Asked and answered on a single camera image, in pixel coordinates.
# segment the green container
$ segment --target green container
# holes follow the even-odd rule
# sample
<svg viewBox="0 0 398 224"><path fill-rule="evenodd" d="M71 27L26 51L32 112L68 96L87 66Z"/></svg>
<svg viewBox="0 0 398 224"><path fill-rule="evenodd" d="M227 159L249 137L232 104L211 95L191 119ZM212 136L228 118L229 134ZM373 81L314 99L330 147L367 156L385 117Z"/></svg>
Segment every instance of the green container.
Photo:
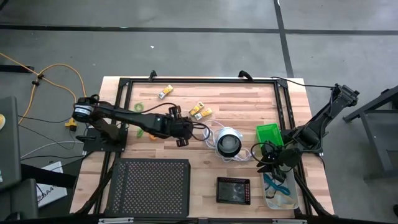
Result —
<svg viewBox="0 0 398 224"><path fill-rule="evenodd" d="M271 141L276 146L284 145L278 124L259 125L256 127L256 132L259 142Z"/></svg>

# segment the green tape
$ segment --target green tape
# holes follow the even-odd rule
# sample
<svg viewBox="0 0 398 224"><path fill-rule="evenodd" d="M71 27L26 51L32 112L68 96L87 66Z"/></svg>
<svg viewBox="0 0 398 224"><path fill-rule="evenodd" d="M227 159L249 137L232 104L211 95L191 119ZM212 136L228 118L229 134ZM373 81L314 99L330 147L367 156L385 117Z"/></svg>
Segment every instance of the green tape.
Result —
<svg viewBox="0 0 398 224"><path fill-rule="evenodd" d="M144 134L144 131L141 128L138 128L137 132L137 138L141 138L141 136Z"/></svg>
<svg viewBox="0 0 398 224"><path fill-rule="evenodd" d="M136 103L134 105L134 110L137 112L141 112L144 110L144 105L142 103Z"/></svg>

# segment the yellow cable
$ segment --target yellow cable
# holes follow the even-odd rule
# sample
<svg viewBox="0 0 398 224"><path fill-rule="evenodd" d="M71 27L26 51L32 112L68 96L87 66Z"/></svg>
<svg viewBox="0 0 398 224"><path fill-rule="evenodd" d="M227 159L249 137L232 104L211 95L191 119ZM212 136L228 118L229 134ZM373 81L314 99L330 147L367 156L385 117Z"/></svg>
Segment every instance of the yellow cable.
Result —
<svg viewBox="0 0 398 224"><path fill-rule="evenodd" d="M52 67L56 67L56 66L67 67L67 68L69 68L70 70L74 71L74 72L79 76L79 79L80 79L80 82L81 82L81 88L83 89L83 94L84 94L85 97L87 97L87 95L86 95L86 90L85 90L85 84L84 84L84 82L83 82L83 79L81 78L81 75L79 74L79 72L78 72L76 69L74 69L72 66L69 66L69 65L66 65L66 64L58 63L58 64L50 65L50 66L48 66L47 68L43 69L40 73L37 73L37 72L31 70L30 68L26 67L25 65L23 65L23 64L21 64L21 63L19 63L19 62L17 62L16 60L14 60L14 59L8 57L7 55L5 55L5 54L3 54L3 53L0 53L0 55L2 55L2 56L5 57L6 59L8 59L8 60L10 60L10 61L12 61L12 62L14 62L14 63L16 63L16 64L18 64L18 65L20 65L21 67L23 67L23 68L25 68L26 70L32 72L32 73L35 74L36 76L39 76L40 74L44 73L44 71L47 71L48 69L50 69L50 68L52 68ZM62 86L62 85L58 85L58 84L56 84L56 83L54 83L54 82L51 82L50 80L48 80L48 79L46 79L46 78L43 78L43 79L44 79L46 82L48 82L49 84L53 85L53 86L56 86L56 87L59 87L59 88L62 88L62 89L64 89L64 90L68 91L68 92L69 92L70 94L72 94L72 96L73 96L73 100L74 100L73 102L76 103L76 101L77 101L77 100L76 100L76 95L75 95L74 92L72 92L69 88L67 88L67 87L65 87L65 86ZM25 113L24 113L23 116L26 116L26 115L28 114L29 110L30 110L30 106L32 105L32 102L33 102L33 97L34 97L34 90L35 90L35 88L36 88L36 86L34 85L33 88L32 88L32 93L30 94L29 105L28 105L28 107L27 107L27 109L26 109L26 111L25 111ZM22 122L23 119L24 119L24 118L21 118L21 119L19 120L18 124L20 124L20 123Z"/></svg>

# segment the blue object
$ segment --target blue object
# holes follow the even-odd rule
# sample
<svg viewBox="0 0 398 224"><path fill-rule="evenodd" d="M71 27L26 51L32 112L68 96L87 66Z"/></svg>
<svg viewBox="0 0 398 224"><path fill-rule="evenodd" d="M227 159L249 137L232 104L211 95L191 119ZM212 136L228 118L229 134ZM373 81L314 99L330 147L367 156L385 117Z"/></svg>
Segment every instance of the blue object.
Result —
<svg viewBox="0 0 398 224"><path fill-rule="evenodd" d="M262 176L263 176L264 182L269 184L270 187L273 187L275 190L282 192L284 195L288 195L288 196L290 195L290 190L287 187L278 186L277 184L274 183L274 181L272 181L272 179L267 174L263 174Z"/></svg>

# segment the perforated metal panel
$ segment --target perforated metal panel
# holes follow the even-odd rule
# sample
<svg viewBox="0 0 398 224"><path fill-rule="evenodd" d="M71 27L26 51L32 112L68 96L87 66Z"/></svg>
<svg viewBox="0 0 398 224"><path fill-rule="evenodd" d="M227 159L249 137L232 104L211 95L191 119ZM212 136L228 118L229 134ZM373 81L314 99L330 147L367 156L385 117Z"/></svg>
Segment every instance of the perforated metal panel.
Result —
<svg viewBox="0 0 398 224"><path fill-rule="evenodd" d="M187 217L187 159L118 159L105 213L116 217Z"/></svg>

